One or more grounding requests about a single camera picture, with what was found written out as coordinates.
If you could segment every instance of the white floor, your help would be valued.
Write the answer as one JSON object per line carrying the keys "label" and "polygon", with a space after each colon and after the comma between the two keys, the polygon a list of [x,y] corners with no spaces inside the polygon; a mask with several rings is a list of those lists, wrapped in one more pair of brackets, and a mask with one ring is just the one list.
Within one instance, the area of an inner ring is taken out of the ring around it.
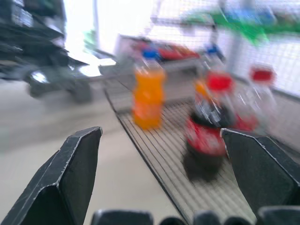
{"label": "white floor", "polygon": [[100,85],[92,104],[78,106],[65,93],[31,98],[23,83],[0,84],[0,221],[36,170],[74,132],[101,126],[93,195],[85,219],[98,209],[149,210],[157,224],[178,216],[111,110]]}

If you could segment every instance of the red object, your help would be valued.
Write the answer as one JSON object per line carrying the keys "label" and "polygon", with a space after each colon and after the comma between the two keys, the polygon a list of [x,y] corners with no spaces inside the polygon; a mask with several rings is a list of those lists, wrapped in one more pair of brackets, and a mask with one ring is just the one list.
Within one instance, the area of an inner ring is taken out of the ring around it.
{"label": "red object", "polygon": [[240,117],[236,116],[236,123],[233,126],[235,129],[243,131],[253,131],[258,124],[258,120],[255,116]]}
{"label": "red object", "polygon": [[267,67],[253,67],[250,76],[253,81],[271,82],[274,79],[274,72]]}
{"label": "red object", "polygon": [[189,118],[185,135],[187,142],[195,151],[211,156],[225,156],[226,148],[220,130],[196,124]]}
{"label": "red object", "polygon": [[233,80],[225,73],[210,73],[207,86],[212,91],[231,90],[233,87]]}
{"label": "red object", "polygon": [[190,58],[199,58],[199,54],[191,51],[185,47],[171,45],[167,43],[156,43],[156,42],[143,42],[141,41],[138,43],[135,47],[139,51],[146,50],[150,47],[155,47],[157,51],[159,52],[159,55],[162,59],[165,60],[184,60],[184,59],[190,59]]}

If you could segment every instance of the orange liquid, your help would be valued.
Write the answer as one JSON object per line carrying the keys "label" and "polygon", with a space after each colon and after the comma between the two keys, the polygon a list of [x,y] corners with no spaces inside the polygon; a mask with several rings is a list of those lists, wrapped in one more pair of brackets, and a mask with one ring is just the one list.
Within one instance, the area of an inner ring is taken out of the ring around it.
{"label": "orange liquid", "polygon": [[134,90],[134,122],[142,129],[158,128],[162,122],[165,72],[162,68],[137,70],[135,76],[137,86]]}

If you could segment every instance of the dark liquid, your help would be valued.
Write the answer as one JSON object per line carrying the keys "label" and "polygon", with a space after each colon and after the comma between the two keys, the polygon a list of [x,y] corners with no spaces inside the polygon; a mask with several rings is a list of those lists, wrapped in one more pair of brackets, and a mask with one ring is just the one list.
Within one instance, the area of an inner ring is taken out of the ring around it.
{"label": "dark liquid", "polygon": [[[231,127],[234,124],[234,115],[225,106],[207,105],[205,107],[208,110],[203,114],[197,111],[191,112],[190,118],[195,124],[217,130]],[[187,152],[183,156],[182,163],[188,179],[190,181],[215,179],[225,157],[203,153],[188,142],[186,142],[186,147]]]}

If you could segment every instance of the red label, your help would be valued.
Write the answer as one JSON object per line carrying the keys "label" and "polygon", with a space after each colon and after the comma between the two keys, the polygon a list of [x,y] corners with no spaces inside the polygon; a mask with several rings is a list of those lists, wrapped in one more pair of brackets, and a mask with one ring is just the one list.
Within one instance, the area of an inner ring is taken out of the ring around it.
{"label": "red label", "polygon": [[188,120],[185,133],[189,144],[199,152],[218,156],[226,154],[220,129],[200,126]]}

